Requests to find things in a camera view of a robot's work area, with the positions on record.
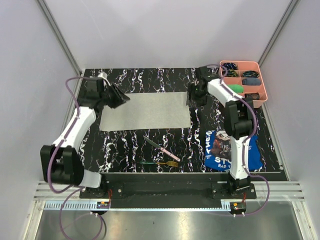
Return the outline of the grey cloth napkin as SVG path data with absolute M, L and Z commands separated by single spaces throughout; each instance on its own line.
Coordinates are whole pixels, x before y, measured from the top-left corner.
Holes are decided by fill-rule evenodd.
M 105 106 L 102 132 L 182 129 L 191 127 L 186 92 L 129 93 L 130 100 L 112 109 Z

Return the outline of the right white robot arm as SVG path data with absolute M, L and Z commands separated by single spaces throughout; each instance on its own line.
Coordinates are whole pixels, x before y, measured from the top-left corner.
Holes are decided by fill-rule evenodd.
M 188 85 L 187 101 L 198 106 L 207 104 L 207 96 L 215 97 L 224 107 L 224 130 L 230 137 L 231 165 L 226 190 L 232 198 L 239 198 L 250 188 L 249 145 L 257 130 L 253 100 L 242 97 L 224 83 L 224 75 L 215 77 L 209 70 L 213 65 L 195 69 L 196 81 Z

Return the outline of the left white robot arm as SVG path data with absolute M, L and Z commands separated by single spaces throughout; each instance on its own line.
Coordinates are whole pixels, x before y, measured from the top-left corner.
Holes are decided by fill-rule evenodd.
M 50 145 L 40 149 L 40 160 L 44 181 L 55 194 L 61 194 L 71 187 L 90 188 L 97 198 L 108 193 L 108 186 L 102 182 L 98 172 L 86 170 L 79 157 L 81 143 L 96 122 L 105 106 L 115 109 L 130 100 L 114 83 L 108 81 L 107 74 L 84 77 L 87 88 L 84 95 L 77 98 L 68 88 L 75 104 L 73 115 L 61 135 Z

